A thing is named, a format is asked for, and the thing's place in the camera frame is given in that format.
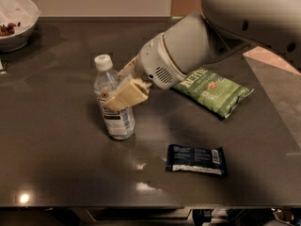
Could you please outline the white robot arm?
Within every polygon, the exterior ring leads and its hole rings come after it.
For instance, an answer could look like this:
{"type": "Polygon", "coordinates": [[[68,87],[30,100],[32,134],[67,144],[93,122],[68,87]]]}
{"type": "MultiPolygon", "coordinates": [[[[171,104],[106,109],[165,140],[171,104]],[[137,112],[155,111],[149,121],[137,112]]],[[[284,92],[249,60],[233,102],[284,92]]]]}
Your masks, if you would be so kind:
{"type": "Polygon", "coordinates": [[[241,48],[261,46],[301,68],[301,0],[201,0],[194,11],[158,34],[119,72],[104,105],[121,111],[170,89],[194,69],[241,48]]]}

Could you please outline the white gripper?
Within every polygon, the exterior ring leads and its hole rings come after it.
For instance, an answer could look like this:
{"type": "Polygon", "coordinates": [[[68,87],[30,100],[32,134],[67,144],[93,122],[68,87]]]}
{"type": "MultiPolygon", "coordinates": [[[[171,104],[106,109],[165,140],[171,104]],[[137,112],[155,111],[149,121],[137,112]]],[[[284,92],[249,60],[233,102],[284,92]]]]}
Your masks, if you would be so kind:
{"type": "MultiPolygon", "coordinates": [[[[159,89],[170,89],[185,78],[185,74],[176,66],[168,53],[164,33],[148,41],[124,67],[135,66],[135,72],[148,79],[159,89]]],[[[149,98],[149,83],[141,78],[124,79],[104,105],[113,110],[143,103],[149,98]]]]}

